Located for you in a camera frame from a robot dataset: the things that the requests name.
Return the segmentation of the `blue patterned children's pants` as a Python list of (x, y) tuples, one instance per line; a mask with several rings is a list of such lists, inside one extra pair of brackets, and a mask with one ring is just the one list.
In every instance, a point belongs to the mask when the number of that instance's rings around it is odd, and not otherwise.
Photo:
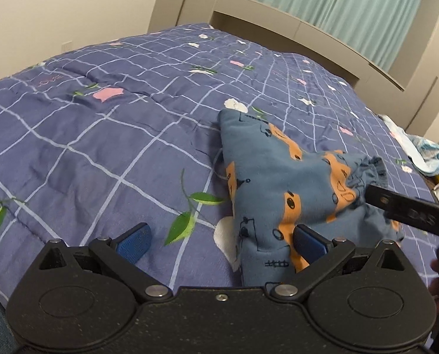
[(218, 120), (244, 286), (284, 282), (310, 264), (293, 246), (298, 224), (361, 248), (404, 238), (397, 221), (365, 202), (368, 186), (388, 186), (379, 156), (307, 152), (275, 125), (233, 109)]

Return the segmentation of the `light blue white cloth pile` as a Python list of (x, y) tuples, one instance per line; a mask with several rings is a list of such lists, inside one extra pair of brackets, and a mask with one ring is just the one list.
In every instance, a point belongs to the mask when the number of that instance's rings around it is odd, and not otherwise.
[(427, 177), (439, 174), (439, 144), (424, 137), (407, 134), (387, 115), (379, 114), (379, 118), (420, 173)]

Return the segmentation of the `purple plaid floral bedspread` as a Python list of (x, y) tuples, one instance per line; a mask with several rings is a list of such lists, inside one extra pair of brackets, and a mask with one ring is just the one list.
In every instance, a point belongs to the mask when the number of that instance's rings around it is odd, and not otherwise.
[(140, 222), (153, 232), (142, 270), (170, 287), (235, 285), (214, 241), (231, 212), (227, 106), (310, 152), (379, 156), (393, 191), (431, 197), (349, 81), (301, 50), (207, 24), (86, 46), (0, 79), (0, 303), (49, 240), (81, 246)]

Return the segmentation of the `white wall socket plate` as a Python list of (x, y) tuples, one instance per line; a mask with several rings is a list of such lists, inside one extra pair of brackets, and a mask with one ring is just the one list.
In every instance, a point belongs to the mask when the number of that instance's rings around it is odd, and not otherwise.
[(61, 52), (62, 53), (67, 53), (67, 52), (72, 51), (72, 50), (73, 50), (73, 42), (72, 41), (64, 42), (61, 45)]

